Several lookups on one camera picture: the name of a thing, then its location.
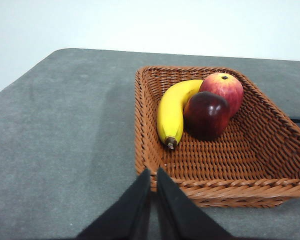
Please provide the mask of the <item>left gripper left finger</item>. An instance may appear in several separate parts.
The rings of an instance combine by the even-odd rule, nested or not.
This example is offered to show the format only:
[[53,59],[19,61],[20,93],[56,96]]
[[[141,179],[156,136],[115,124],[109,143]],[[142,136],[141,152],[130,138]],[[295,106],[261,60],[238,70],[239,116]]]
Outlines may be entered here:
[[77,240],[146,240],[150,218],[150,171],[145,169],[122,196]]

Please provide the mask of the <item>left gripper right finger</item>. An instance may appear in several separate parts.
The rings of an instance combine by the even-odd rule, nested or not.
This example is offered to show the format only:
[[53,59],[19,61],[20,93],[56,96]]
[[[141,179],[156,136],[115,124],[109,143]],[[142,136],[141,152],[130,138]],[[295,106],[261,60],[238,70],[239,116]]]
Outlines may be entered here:
[[157,170],[160,234],[163,240],[233,240],[200,210],[162,169]]

